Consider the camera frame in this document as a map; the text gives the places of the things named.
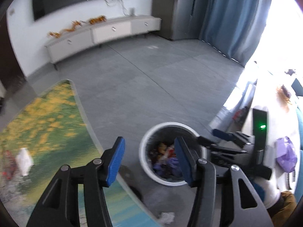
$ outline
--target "purple plastic bag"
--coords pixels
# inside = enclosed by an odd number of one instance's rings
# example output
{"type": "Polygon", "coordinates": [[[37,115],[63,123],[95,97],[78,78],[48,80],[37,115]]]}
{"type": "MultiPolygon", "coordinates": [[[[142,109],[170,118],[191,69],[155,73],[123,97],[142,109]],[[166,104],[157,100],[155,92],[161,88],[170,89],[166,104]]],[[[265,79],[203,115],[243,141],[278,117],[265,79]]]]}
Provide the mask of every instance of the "purple plastic bag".
{"type": "Polygon", "coordinates": [[[277,162],[286,173],[294,171],[298,158],[294,145],[288,136],[277,139],[276,155],[277,162]]]}

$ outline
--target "brown sleeve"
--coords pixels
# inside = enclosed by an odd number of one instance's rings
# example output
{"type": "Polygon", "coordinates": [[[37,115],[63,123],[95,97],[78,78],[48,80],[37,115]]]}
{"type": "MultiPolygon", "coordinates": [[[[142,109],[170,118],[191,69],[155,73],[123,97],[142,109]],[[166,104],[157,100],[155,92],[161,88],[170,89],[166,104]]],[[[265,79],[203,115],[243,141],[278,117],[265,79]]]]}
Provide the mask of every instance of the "brown sleeve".
{"type": "Polygon", "coordinates": [[[274,227],[282,227],[297,206],[296,199],[290,191],[282,192],[281,196],[285,202],[283,208],[272,217],[274,227]]]}

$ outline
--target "white paper on floor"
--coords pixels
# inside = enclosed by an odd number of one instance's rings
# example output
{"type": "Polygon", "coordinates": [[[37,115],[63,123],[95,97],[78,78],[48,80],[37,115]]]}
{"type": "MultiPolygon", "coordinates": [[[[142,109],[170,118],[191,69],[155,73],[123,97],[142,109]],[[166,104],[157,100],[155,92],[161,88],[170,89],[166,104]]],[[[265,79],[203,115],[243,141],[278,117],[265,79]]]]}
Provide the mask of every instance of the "white paper on floor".
{"type": "Polygon", "coordinates": [[[19,154],[16,157],[17,165],[21,171],[22,176],[27,176],[29,170],[34,165],[34,161],[31,158],[27,148],[21,148],[19,154]]]}
{"type": "Polygon", "coordinates": [[[158,222],[160,224],[170,224],[174,221],[175,213],[174,212],[161,212],[158,222]]]}

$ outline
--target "orange dragon figurine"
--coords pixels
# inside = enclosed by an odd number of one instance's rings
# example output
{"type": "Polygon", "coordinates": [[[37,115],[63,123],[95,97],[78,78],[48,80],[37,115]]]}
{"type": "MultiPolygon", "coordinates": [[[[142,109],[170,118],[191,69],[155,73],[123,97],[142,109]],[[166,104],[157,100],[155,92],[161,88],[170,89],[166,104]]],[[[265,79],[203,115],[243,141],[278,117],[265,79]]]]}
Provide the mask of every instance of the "orange dragon figurine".
{"type": "Polygon", "coordinates": [[[59,37],[62,36],[62,34],[64,32],[75,31],[77,26],[82,26],[81,23],[85,23],[85,24],[90,23],[91,25],[94,25],[96,23],[104,22],[104,21],[106,21],[106,17],[104,15],[101,15],[101,16],[99,16],[97,18],[91,18],[88,21],[77,21],[77,20],[76,21],[72,21],[72,28],[62,29],[59,33],[58,32],[49,32],[48,36],[59,38],[59,37]]]}

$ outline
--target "dark door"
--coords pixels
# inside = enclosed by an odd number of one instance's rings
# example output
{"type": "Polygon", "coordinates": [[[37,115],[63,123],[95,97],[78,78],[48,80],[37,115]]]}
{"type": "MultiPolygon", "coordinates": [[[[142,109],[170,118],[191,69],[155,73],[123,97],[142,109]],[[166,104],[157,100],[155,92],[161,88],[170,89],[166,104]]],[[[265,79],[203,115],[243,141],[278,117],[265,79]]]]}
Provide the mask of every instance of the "dark door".
{"type": "Polygon", "coordinates": [[[20,78],[23,79],[24,74],[9,40],[6,15],[4,15],[0,21],[0,80],[5,88],[9,88],[20,78]]]}

